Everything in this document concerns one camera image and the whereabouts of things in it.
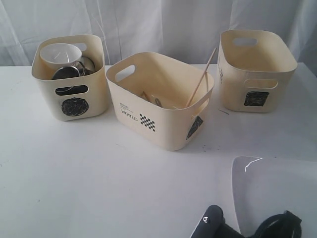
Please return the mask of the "stainless steel spoon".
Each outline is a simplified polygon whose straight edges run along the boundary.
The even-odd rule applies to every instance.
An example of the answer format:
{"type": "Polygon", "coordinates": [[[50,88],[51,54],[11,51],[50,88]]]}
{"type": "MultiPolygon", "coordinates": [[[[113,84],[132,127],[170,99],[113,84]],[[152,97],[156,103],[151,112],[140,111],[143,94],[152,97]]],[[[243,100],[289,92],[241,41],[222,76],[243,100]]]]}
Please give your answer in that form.
{"type": "Polygon", "coordinates": [[[161,104],[161,102],[160,102],[160,100],[158,98],[155,98],[155,103],[156,103],[157,106],[162,108],[162,104],[161,104]]]}

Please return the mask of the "cream bin with triangle mark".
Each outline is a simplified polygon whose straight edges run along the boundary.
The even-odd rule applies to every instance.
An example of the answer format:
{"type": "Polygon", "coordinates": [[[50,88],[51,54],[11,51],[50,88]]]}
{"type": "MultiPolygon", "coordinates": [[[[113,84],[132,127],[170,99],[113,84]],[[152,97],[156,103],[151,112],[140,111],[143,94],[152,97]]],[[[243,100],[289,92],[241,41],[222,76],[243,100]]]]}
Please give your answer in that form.
{"type": "Polygon", "coordinates": [[[185,147],[203,128],[214,87],[208,72],[185,107],[203,70],[155,52],[134,54],[106,71],[116,118],[169,151],[185,147]],[[141,97],[146,92],[151,102],[141,97]],[[158,98],[162,108],[157,106],[158,98]]]}

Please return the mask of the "white plastic bowl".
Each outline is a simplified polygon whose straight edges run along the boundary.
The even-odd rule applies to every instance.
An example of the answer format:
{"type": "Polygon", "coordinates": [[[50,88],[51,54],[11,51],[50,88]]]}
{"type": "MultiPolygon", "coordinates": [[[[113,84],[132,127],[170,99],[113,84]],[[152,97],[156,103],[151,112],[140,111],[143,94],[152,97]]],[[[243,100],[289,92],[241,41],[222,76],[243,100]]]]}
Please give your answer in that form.
{"type": "Polygon", "coordinates": [[[40,58],[50,69],[73,66],[82,56],[82,51],[73,44],[54,43],[40,50],[40,58]]]}

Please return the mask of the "white square plate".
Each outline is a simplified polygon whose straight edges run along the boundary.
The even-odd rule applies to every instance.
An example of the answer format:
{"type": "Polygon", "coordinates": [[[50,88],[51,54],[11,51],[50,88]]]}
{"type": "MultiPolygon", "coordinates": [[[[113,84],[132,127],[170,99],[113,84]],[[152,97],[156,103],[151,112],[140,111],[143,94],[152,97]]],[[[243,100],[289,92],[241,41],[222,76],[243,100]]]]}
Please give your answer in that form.
{"type": "Polygon", "coordinates": [[[270,216],[288,210],[302,222],[302,236],[317,236],[317,164],[240,156],[233,160],[232,192],[241,234],[253,235],[270,216]]]}

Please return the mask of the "cream bin with circle mark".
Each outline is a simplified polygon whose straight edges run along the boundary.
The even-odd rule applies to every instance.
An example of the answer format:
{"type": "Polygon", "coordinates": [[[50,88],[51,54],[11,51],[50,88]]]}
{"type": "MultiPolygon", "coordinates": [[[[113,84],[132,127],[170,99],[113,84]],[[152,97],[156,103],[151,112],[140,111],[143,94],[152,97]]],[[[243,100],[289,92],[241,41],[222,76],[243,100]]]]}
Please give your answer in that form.
{"type": "Polygon", "coordinates": [[[51,112],[58,120],[83,119],[102,114],[107,110],[110,100],[105,75],[105,57],[100,37],[96,35],[74,35],[51,38],[42,42],[35,53],[32,64],[32,76],[37,82],[41,94],[51,112]],[[85,44],[83,56],[90,58],[96,72],[87,76],[52,80],[55,70],[45,65],[40,58],[40,50],[50,44],[85,44]],[[75,95],[59,96],[55,89],[86,85],[88,91],[75,95]]]}

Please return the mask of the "white backdrop curtain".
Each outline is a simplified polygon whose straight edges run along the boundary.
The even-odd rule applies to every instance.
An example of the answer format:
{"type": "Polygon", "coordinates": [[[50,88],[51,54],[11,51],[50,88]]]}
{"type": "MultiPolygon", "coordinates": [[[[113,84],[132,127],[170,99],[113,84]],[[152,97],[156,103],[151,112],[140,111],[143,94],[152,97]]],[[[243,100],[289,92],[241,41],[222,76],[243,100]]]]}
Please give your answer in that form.
{"type": "Polygon", "coordinates": [[[147,51],[200,64],[229,29],[273,32],[317,69],[314,0],[3,0],[0,63],[30,65],[46,39],[94,34],[107,65],[147,51]]]}

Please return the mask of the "cream bin with square mark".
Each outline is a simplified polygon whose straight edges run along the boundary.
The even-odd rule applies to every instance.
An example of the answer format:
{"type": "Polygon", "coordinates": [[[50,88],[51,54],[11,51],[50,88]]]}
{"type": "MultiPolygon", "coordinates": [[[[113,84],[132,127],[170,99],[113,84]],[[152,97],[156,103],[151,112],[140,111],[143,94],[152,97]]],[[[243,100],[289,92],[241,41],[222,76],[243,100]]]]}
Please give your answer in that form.
{"type": "Polygon", "coordinates": [[[225,108],[269,113],[280,103],[298,63],[277,34],[235,29],[220,35],[217,66],[225,108]]]}

